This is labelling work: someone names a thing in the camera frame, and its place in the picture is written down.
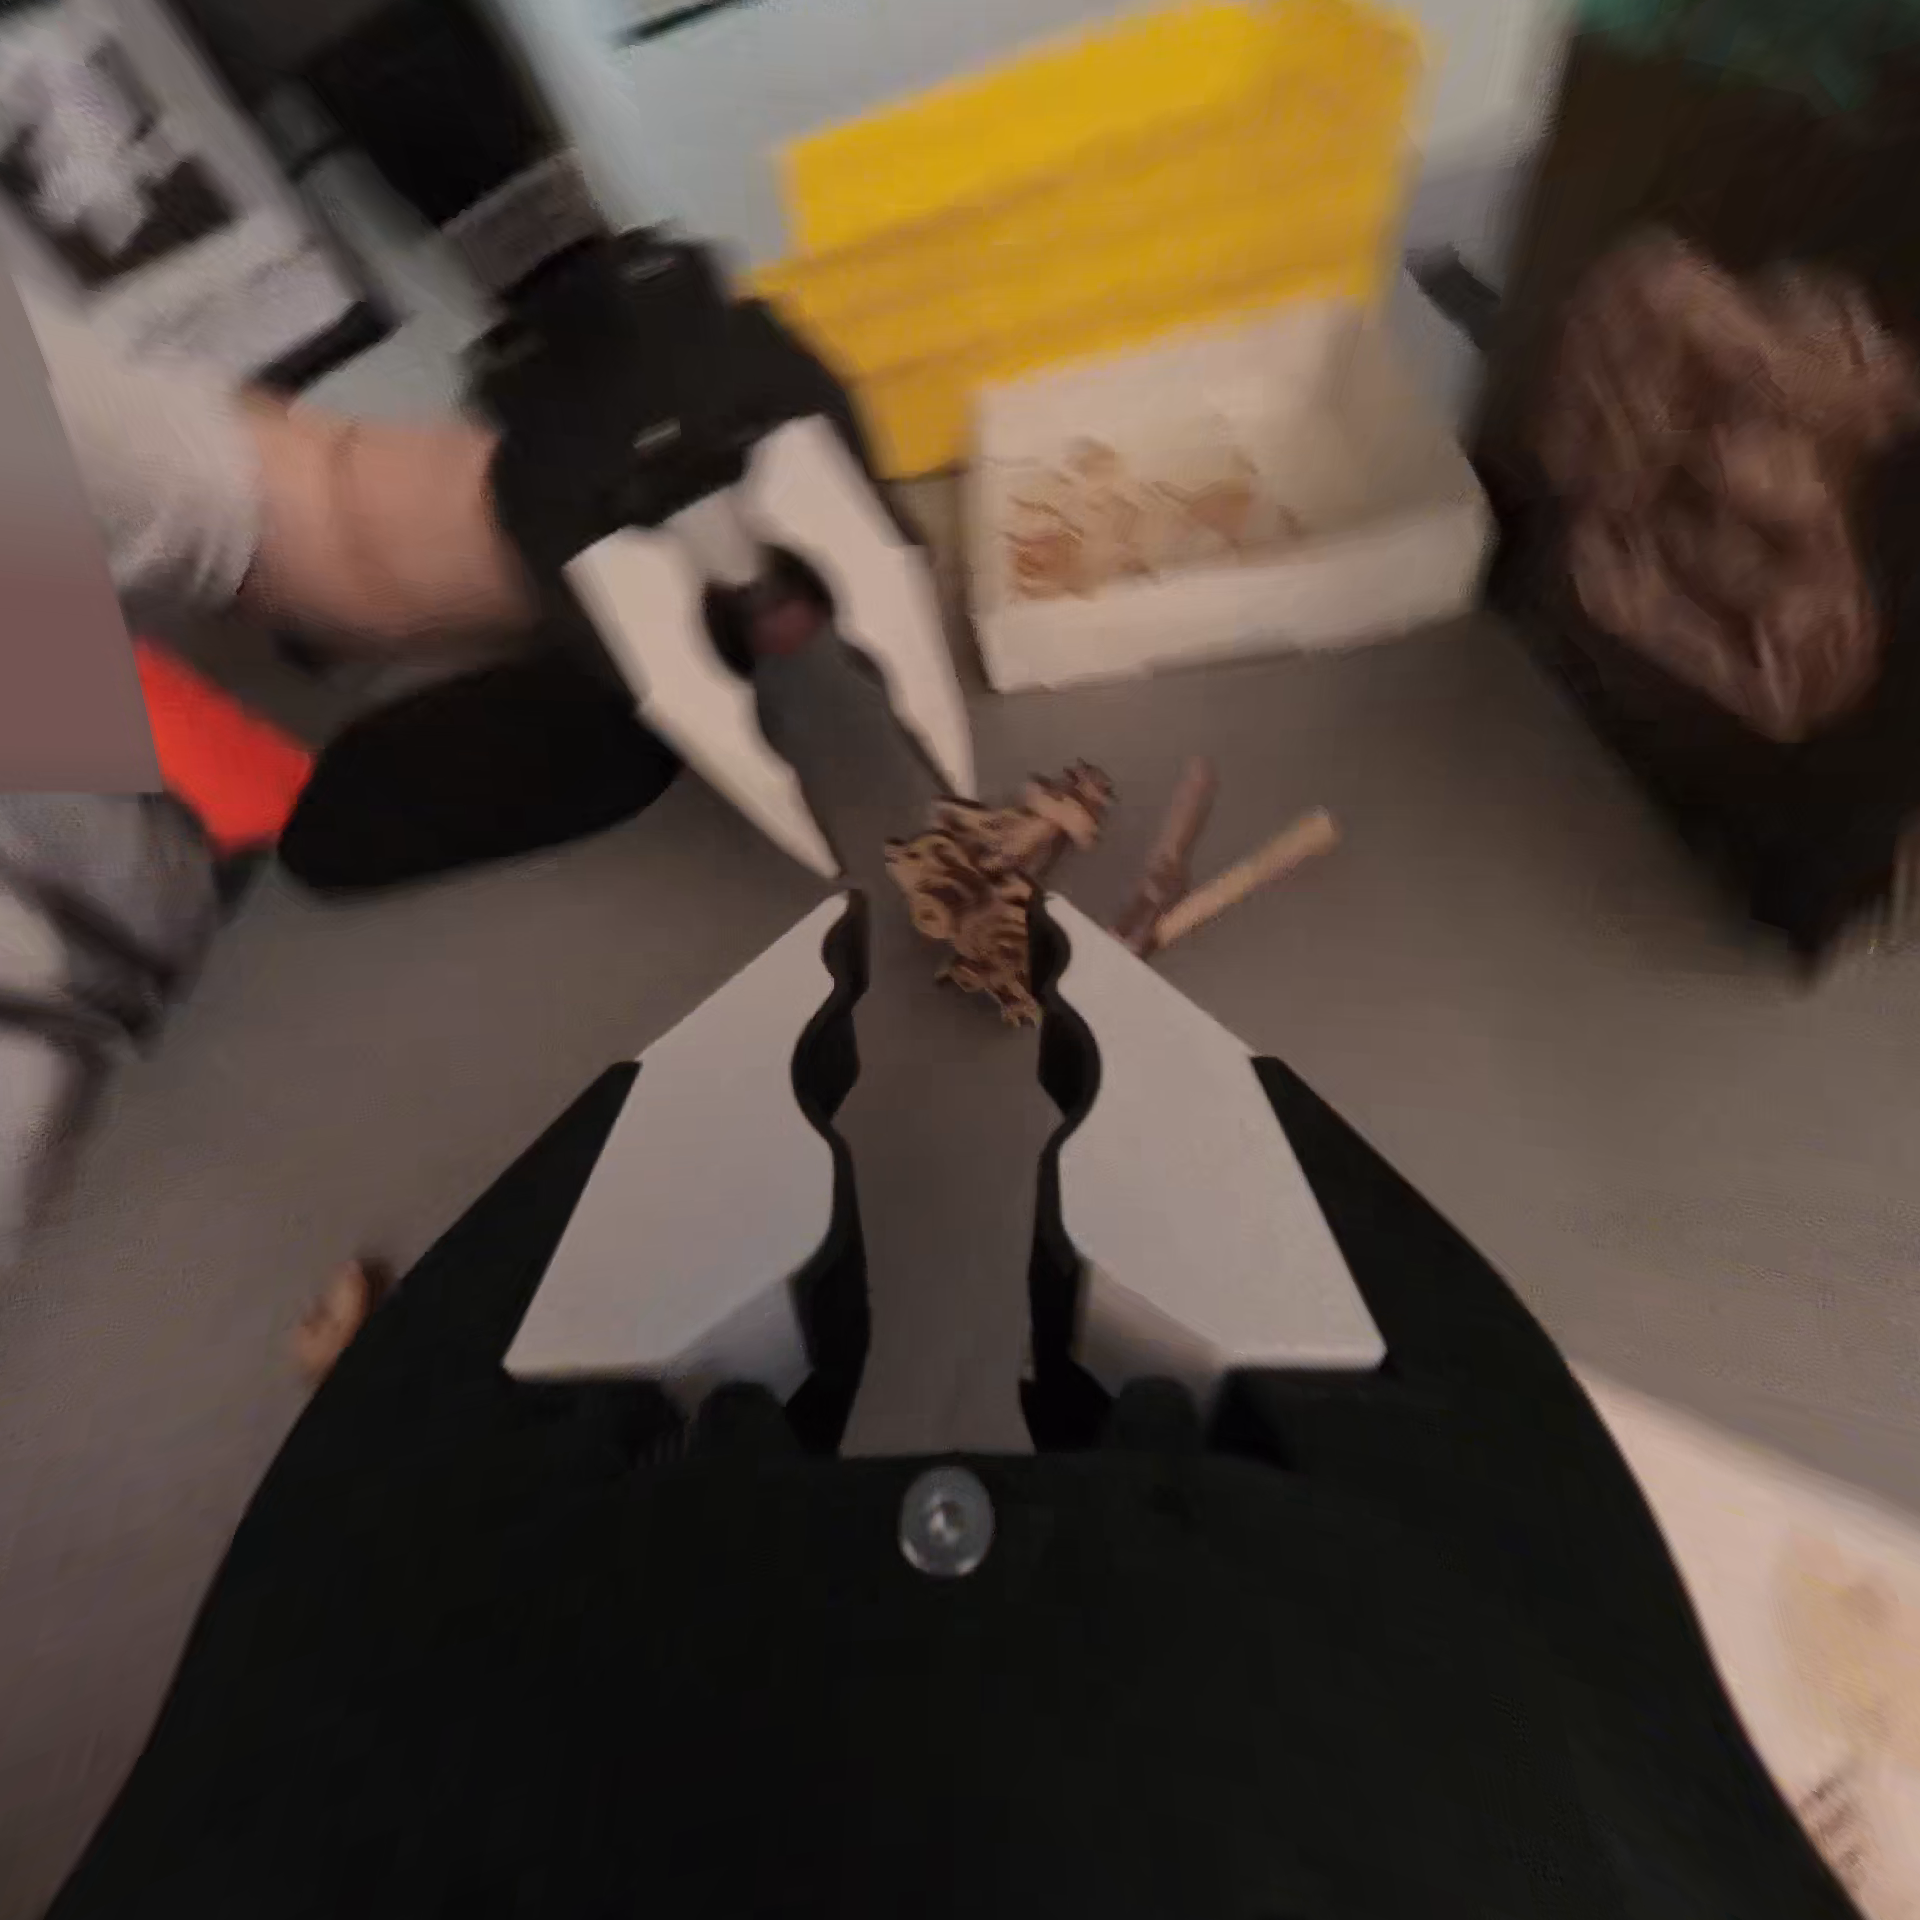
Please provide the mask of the pile of rubber bands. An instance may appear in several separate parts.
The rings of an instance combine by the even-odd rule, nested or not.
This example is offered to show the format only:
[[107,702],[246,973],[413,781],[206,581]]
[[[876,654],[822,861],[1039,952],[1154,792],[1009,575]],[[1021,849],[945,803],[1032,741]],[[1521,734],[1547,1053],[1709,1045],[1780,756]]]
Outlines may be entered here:
[[995,529],[1015,599],[1099,598],[1265,561],[1311,535],[1258,461],[1218,437],[1142,447],[1073,437],[1013,463]]

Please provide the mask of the wooden gear model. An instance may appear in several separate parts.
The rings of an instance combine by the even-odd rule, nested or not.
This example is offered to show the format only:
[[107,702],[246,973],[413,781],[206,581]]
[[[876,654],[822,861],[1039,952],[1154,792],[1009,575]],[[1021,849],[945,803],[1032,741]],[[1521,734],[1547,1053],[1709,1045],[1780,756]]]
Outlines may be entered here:
[[1009,803],[938,801],[927,828],[883,851],[912,927],[945,951],[938,983],[988,999],[1013,1028],[1041,1023],[1032,915],[1064,851],[1099,846],[1113,781],[1092,762],[1029,776]]

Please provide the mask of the long wooden lever part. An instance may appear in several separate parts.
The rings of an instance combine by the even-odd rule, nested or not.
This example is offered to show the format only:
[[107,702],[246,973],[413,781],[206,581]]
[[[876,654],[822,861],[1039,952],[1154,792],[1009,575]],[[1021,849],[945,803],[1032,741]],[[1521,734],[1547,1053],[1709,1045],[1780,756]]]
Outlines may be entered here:
[[1212,756],[1189,756],[1174,783],[1142,873],[1113,921],[1113,934],[1131,952],[1150,956],[1159,946],[1159,921],[1189,894],[1189,861],[1212,818],[1216,792]]

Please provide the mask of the white cardboard box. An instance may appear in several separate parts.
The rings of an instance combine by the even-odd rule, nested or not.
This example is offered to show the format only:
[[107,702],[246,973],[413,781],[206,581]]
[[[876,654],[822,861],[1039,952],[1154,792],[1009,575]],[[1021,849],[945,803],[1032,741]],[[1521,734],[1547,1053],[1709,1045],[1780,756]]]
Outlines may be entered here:
[[[1311,535],[1265,561],[1015,599],[995,529],[1013,463],[1073,437],[1236,439]],[[974,638],[995,691],[1409,638],[1476,603],[1493,547],[1454,415],[1388,316],[1351,301],[1292,301],[979,388],[963,522]]]

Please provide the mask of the person's left forearm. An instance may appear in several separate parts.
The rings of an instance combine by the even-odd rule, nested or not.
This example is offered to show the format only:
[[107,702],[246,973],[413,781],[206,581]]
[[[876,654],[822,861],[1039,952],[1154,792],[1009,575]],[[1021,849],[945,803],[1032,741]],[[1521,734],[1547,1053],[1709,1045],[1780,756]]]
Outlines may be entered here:
[[59,394],[107,575],[142,620],[250,609],[414,648],[539,618],[494,506],[498,439],[366,422],[181,365],[107,365]]

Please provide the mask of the curved wooden part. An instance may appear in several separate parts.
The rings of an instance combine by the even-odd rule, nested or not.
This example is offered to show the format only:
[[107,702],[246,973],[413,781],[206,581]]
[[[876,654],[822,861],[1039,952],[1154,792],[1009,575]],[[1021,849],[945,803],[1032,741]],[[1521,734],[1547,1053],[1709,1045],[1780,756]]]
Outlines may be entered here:
[[320,1283],[291,1332],[291,1365],[306,1393],[339,1365],[393,1289],[397,1270],[376,1257],[353,1257]]

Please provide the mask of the printed instruction sheet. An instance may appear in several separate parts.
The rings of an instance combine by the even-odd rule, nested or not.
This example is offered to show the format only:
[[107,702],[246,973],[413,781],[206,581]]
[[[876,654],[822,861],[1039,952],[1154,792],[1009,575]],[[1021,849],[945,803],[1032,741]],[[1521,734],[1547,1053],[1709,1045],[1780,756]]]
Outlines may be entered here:
[[1916,1916],[1916,1519],[1582,1371],[1731,1700],[1868,1916]]

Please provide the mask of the person's grey garment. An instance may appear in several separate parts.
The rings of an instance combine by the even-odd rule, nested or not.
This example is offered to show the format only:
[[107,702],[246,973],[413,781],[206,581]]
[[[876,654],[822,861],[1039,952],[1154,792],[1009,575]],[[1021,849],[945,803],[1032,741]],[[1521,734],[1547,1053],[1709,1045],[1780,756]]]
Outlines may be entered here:
[[220,923],[216,851],[177,795],[5,795],[7,1270],[107,1072],[165,1028]]

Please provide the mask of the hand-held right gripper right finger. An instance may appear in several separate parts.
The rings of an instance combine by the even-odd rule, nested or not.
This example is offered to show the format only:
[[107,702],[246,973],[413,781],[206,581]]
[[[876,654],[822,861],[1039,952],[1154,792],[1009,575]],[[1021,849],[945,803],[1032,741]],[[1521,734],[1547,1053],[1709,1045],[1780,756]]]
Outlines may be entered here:
[[1041,1145],[1021,1416],[1086,1451],[1137,1381],[1201,1423],[1250,1373],[1371,1377],[1384,1337],[1258,1053],[1069,898],[1029,923]]

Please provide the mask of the black model kit box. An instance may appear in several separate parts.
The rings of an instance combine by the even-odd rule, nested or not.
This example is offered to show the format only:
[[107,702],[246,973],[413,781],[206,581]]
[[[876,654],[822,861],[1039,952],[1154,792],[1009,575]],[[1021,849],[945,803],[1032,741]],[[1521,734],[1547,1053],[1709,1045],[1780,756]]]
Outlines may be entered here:
[[1916,921],[1916,3],[1577,3],[1487,351],[1495,603],[1806,968]]

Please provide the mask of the black padded cushion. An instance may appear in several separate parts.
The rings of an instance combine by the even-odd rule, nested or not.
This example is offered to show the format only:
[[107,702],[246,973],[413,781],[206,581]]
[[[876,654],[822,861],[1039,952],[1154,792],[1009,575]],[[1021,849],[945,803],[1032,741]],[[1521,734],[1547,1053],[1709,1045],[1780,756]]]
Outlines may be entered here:
[[615,828],[681,774],[609,665],[539,645],[353,714],[314,756],[278,866],[323,898],[437,880]]

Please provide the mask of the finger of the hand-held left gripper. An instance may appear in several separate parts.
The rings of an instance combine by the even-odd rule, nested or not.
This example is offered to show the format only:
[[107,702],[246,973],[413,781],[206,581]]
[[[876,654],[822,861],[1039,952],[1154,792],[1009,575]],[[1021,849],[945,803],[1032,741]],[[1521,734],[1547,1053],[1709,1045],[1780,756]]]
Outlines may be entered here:
[[804,783],[768,741],[753,681],[710,634],[710,585],[676,535],[625,529],[586,547],[564,585],[587,614],[638,714],[771,846],[837,880]]
[[755,443],[749,522],[820,579],[837,634],[876,668],[940,789],[974,801],[974,722],[930,561],[826,417],[785,422]]

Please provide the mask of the orange object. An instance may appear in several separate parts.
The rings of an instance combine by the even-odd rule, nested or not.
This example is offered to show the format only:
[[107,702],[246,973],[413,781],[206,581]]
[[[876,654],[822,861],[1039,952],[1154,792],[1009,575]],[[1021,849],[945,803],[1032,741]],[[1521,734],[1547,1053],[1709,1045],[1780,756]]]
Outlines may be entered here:
[[273,856],[314,776],[314,752],[252,712],[171,645],[130,641],[165,789],[213,851]]

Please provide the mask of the flat wooden stick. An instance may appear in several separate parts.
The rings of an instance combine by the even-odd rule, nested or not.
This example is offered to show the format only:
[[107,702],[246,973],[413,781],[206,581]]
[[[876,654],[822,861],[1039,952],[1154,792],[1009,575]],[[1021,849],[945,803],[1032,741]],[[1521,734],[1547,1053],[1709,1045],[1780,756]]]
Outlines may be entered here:
[[1317,806],[1306,816],[1292,818],[1287,828],[1272,837],[1260,849],[1242,856],[1218,874],[1199,880],[1185,891],[1177,905],[1171,905],[1150,934],[1150,951],[1174,946],[1189,934],[1216,923],[1232,907],[1250,900],[1260,888],[1276,885],[1311,866],[1320,856],[1329,856],[1338,846],[1338,821],[1329,808]]

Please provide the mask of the yellow plastic bin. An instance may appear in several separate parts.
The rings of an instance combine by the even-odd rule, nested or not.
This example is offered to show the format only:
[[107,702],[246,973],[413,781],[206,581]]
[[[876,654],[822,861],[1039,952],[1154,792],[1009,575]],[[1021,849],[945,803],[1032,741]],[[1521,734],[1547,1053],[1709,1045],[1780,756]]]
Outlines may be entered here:
[[1377,3],[1179,3],[785,150],[749,275],[853,390],[885,475],[966,461],[1050,365],[1393,282],[1423,46]]

